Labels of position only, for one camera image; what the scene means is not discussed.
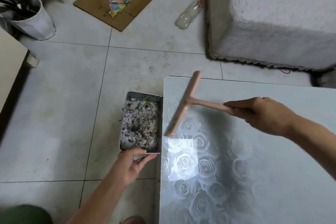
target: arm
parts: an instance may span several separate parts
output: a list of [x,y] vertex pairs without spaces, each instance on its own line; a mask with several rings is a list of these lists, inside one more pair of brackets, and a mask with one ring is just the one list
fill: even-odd
[[119,153],[109,173],[68,224],[107,223],[126,187],[137,178],[145,164],[157,156],[149,154],[139,163],[133,160],[134,156],[145,153],[140,148]]
[[324,126],[270,98],[230,101],[224,105],[231,107],[229,114],[244,119],[252,127],[299,145],[336,180],[336,135]]

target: white tile floor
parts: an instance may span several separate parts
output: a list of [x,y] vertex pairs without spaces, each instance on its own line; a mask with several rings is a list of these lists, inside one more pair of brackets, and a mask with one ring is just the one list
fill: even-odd
[[[168,75],[309,86],[304,72],[209,60],[201,14],[181,31],[192,0],[153,0],[120,33],[72,5],[46,9],[57,28],[47,41],[22,39],[40,60],[32,69],[0,145],[0,208],[41,205],[65,223],[103,179],[118,153],[125,95],[162,94]],[[123,195],[110,223],[142,215],[153,223],[156,162]]]

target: squeegee handle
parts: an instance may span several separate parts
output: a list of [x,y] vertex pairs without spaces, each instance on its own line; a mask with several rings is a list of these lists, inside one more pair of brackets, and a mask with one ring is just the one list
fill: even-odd
[[195,98],[187,98],[186,99],[187,104],[189,105],[202,105],[202,106],[206,106],[212,109],[217,109],[223,112],[230,112],[231,109],[223,104],[219,104],[219,103],[213,103],[213,102],[209,102],[209,101],[204,101],[204,100],[200,100],[200,99],[195,99]]

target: dirty floor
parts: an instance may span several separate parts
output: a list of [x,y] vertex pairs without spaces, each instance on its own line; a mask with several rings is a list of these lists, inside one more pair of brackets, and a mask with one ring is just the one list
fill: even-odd
[[[46,9],[57,32],[22,43],[39,61],[28,75],[0,146],[0,207],[31,203],[65,223],[90,196],[119,152],[128,91],[163,93],[166,76],[309,86],[304,72],[209,60],[204,13],[182,31],[177,16],[193,0],[153,0],[122,33],[72,5]],[[127,189],[110,223],[131,215],[153,223],[156,161]]]

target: white bucket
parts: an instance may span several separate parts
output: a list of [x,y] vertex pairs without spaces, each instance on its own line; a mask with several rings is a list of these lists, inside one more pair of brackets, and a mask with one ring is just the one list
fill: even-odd
[[26,20],[9,20],[9,22],[19,31],[22,31],[37,40],[47,40],[53,37],[56,29],[49,14],[44,9],[41,0],[32,0],[32,3],[40,6],[40,10],[37,14]]

